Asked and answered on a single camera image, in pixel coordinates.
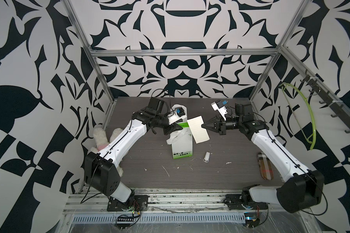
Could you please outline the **small white stapler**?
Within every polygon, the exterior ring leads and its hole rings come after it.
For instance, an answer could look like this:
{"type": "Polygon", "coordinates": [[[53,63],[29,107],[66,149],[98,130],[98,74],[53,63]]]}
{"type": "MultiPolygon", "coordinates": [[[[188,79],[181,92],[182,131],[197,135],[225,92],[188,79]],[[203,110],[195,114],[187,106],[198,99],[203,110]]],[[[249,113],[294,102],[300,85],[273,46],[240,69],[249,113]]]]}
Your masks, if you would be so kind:
{"type": "Polygon", "coordinates": [[[210,152],[206,152],[206,154],[205,154],[205,156],[204,156],[204,158],[203,158],[203,161],[204,161],[205,163],[208,163],[208,162],[209,162],[209,160],[210,160],[210,155],[211,155],[210,152]]]}

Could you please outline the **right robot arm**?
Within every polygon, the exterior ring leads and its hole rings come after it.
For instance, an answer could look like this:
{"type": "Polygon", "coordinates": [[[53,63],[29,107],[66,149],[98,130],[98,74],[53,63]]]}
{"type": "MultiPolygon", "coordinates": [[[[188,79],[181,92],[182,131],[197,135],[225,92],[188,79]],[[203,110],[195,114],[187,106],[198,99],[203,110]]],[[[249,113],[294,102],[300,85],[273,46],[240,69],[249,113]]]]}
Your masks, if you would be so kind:
{"type": "Polygon", "coordinates": [[[251,185],[243,188],[237,205],[250,210],[259,203],[278,204],[289,213],[303,211],[326,200],[323,194],[324,176],[310,170],[296,159],[273,135],[265,121],[256,119],[251,104],[235,104],[235,113],[228,115],[226,101],[211,104],[219,115],[203,123],[205,130],[225,135],[239,130],[256,145],[278,170],[281,187],[251,185]]]}

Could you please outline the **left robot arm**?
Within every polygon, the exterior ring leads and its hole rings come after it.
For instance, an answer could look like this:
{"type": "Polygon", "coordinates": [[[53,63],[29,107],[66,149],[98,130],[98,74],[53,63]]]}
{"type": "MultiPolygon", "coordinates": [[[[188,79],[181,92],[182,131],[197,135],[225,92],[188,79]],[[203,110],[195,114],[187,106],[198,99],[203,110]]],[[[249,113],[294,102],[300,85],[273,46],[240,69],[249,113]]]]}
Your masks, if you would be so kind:
{"type": "Polygon", "coordinates": [[[151,98],[147,107],[132,114],[131,120],[118,137],[98,153],[90,152],[84,160],[84,181],[89,188],[101,194],[132,206],[134,191],[121,182],[118,166],[131,147],[148,130],[161,128],[164,135],[181,131],[176,122],[170,122],[167,114],[162,113],[167,104],[157,98],[151,98]]]}

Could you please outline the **plaid glasses case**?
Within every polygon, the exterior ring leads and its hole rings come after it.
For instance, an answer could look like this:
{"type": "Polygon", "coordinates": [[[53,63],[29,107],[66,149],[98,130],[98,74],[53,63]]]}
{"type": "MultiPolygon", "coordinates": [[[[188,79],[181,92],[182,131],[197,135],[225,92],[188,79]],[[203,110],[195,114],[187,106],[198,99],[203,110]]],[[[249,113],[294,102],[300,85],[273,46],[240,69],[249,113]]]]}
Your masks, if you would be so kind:
{"type": "Polygon", "coordinates": [[[273,180],[274,172],[269,158],[263,152],[259,152],[257,154],[257,160],[262,178],[265,180],[273,180]]]}

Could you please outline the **white teddy bear pink shirt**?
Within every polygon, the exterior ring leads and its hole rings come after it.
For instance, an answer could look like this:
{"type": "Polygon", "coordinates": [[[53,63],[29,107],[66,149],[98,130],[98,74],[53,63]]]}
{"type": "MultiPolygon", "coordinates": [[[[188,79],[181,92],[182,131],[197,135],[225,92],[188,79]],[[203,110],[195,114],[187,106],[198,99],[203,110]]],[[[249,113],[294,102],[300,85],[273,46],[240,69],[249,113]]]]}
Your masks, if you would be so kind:
{"type": "Polygon", "coordinates": [[[116,128],[113,131],[110,139],[108,139],[107,134],[106,134],[104,129],[102,129],[102,128],[94,129],[93,138],[95,140],[96,147],[90,148],[88,152],[98,153],[100,150],[102,150],[103,148],[108,146],[110,142],[115,140],[122,133],[122,131],[123,131],[123,129],[116,128]]]}

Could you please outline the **black hook rack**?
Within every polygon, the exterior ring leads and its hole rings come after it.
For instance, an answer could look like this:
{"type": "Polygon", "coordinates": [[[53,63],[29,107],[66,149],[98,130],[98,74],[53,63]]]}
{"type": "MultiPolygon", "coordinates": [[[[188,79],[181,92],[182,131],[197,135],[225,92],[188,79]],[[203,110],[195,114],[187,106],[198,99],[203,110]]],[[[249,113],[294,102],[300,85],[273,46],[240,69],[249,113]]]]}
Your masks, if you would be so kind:
{"type": "Polygon", "coordinates": [[[330,108],[333,112],[331,117],[339,118],[347,126],[345,133],[350,134],[350,108],[346,103],[337,97],[319,77],[312,76],[312,73],[308,70],[299,73],[303,77],[301,83],[305,83],[310,87],[309,97],[316,96],[320,99],[320,105],[330,108]]]}

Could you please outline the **green lit controller board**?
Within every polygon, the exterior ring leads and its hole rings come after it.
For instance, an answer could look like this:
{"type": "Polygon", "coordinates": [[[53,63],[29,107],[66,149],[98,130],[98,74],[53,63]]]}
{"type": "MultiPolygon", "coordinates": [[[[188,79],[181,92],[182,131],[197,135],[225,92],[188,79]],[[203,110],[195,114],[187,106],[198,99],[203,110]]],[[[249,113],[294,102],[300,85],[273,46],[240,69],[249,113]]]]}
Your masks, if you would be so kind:
{"type": "Polygon", "coordinates": [[[254,213],[244,213],[244,218],[244,226],[247,228],[254,229],[260,225],[260,218],[254,213]]]}

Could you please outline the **black usb hub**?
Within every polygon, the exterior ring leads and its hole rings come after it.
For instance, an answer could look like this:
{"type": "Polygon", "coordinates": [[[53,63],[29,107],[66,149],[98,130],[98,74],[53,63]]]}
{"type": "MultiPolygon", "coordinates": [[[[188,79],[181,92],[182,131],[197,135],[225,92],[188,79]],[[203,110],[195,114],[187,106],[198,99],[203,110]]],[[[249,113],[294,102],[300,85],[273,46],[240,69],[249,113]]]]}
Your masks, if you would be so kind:
{"type": "Polygon", "coordinates": [[[115,223],[117,225],[129,226],[135,222],[136,218],[132,216],[120,215],[116,218],[115,223]]]}

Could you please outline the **aluminium frame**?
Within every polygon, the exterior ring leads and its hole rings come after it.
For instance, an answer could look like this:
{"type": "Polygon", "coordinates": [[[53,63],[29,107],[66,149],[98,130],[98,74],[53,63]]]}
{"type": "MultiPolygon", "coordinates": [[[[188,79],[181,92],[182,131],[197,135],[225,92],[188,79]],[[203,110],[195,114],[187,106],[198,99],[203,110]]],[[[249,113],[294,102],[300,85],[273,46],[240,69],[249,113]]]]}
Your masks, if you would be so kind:
{"type": "Polygon", "coordinates": [[[65,1],[110,96],[249,98],[273,134],[350,198],[350,134],[308,70],[350,108],[350,1],[65,1]]]}

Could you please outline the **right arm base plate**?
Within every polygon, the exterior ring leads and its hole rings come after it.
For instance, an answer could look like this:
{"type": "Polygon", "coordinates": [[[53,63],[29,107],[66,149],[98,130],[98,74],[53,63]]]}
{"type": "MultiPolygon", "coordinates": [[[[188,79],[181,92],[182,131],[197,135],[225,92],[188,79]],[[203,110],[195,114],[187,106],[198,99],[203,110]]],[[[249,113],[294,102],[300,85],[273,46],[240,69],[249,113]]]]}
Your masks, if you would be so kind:
{"type": "Polygon", "coordinates": [[[267,210],[267,203],[254,202],[250,197],[243,194],[227,194],[223,204],[228,206],[229,210],[267,210]]]}

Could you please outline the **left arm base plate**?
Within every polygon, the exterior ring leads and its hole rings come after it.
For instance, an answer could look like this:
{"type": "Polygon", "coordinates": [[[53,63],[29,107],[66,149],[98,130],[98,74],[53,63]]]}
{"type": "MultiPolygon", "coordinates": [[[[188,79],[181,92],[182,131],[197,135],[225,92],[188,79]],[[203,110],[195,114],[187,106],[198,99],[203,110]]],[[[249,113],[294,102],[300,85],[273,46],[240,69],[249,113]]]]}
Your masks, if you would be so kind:
{"type": "Polygon", "coordinates": [[[116,198],[109,197],[107,211],[145,211],[148,207],[148,198],[148,195],[134,195],[130,196],[126,202],[121,202],[116,198]]]}

